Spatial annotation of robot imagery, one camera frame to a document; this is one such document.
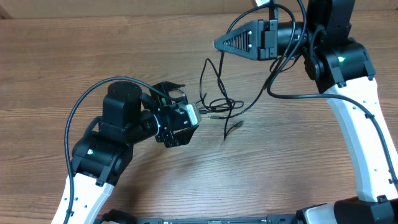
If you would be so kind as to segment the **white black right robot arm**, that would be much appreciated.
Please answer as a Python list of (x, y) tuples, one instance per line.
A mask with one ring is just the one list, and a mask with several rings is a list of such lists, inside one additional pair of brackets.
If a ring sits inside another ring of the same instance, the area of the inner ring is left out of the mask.
[(214, 47), (250, 60), (273, 60), (265, 91), (290, 59), (303, 57), (317, 86), (315, 97), (326, 99), (338, 120), (356, 180), (355, 197), (302, 208), (285, 222), (396, 223), (397, 151), (379, 105), (371, 58), (349, 36), (354, 2), (309, 1), (300, 5), (300, 22), (280, 22), (282, 6), (276, 1), (257, 8), (267, 8), (269, 19), (230, 25)]

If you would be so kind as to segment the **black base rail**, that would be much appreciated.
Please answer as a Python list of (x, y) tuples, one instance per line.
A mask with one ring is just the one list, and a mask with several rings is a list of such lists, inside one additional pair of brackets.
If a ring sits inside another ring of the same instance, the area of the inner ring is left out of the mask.
[(323, 204), (298, 210), (295, 214), (266, 215), (264, 217), (241, 218), (137, 218), (128, 213), (111, 210), (95, 224), (107, 223), (135, 223), (135, 224), (234, 224), (234, 223), (397, 223), (396, 205), (379, 204), (371, 208), (355, 209), (345, 217), (337, 219), (332, 204)]

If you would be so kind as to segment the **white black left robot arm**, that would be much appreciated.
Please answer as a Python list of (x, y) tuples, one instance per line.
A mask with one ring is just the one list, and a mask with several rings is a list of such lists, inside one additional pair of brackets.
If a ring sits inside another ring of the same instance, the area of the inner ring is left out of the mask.
[[(92, 120), (83, 137), (69, 148), (73, 116), (83, 100), (107, 83), (102, 114)], [(121, 174), (132, 161), (134, 146), (155, 138), (167, 148), (187, 145), (201, 117), (186, 95), (173, 98), (181, 85), (149, 85), (129, 77), (102, 80), (84, 92), (67, 119), (64, 135), (68, 176), (53, 223), (138, 223), (126, 212), (112, 209), (98, 214)]]

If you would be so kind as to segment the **black USB cable metal plug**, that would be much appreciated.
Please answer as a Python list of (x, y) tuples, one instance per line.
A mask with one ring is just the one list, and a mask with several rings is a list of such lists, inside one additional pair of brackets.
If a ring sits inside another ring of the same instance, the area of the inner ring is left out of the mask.
[(249, 110), (251, 107), (253, 107), (256, 104), (258, 99), (261, 97), (263, 91), (272, 85), (274, 78), (276, 78), (276, 76), (279, 73), (285, 71), (284, 67), (287, 64), (287, 62), (292, 57), (296, 58), (300, 57), (300, 54), (297, 54), (296, 51), (298, 51), (298, 48), (303, 43), (303, 38), (306, 37), (307, 16), (305, 8), (303, 7), (303, 2), (299, 1), (298, 4), (301, 7), (301, 11), (303, 13), (303, 22), (297, 22), (295, 20), (293, 12), (287, 7), (277, 3), (277, 1), (270, 1), (269, 4), (265, 4), (260, 7), (256, 6), (242, 13), (231, 23), (225, 34), (231, 32), (232, 30), (235, 30), (234, 26), (236, 25), (236, 23), (238, 23), (246, 15), (264, 8), (268, 8), (269, 10), (268, 21), (274, 19), (278, 20), (277, 57), (275, 59), (272, 59), (274, 62), (270, 67), (271, 74), (265, 80), (259, 94), (256, 96), (254, 101), (244, 110), (236, 114), (232, 114), (233, 110), (240, 109), (241, 107), (243, 107), (244, 102), (230, 98), (221, 80), (223, 60), (226, 52), (220, 51), (221, 55), (220, 55), (220, 63), (218, 68), (215, 67), (211, 59), (207, 58), (205, 60), (204, 67), (210, 64), (211, 67), (213, 68), (213, 71), (217, 77), (217, 85), (223, 96), (221, 98), (211, 101), (209, 104), (205, 103), (206, 94), (202, 93), (202, 81), (204, 76), (204, 71), (202, 71), (199, 82), (199, 95), (200, 95), (200, 103), (203, 105), (203, 107), (200, 108), (199, 110), (200, 114), (212, 113), (212, 115), (210, 116), (211, 119), (224, 119), (227, 121), (230, 118), (234, 118), (245, 113), (247, 110)]

